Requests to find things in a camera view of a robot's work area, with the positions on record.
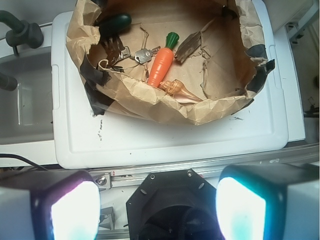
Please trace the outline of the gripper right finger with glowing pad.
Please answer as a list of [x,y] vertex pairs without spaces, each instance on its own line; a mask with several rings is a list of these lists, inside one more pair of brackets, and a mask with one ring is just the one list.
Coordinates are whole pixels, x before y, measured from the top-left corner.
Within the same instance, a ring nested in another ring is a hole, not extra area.
[[228,165],[219,177],[215,207],[227,240],[318,240],[320,167]]

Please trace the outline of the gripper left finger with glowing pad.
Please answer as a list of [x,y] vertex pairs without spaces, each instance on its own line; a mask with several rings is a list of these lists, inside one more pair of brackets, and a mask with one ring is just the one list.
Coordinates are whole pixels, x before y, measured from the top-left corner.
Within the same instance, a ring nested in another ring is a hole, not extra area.
[[100,212],[99,188],[85,170],[0,175],[2,240],[93,240]]

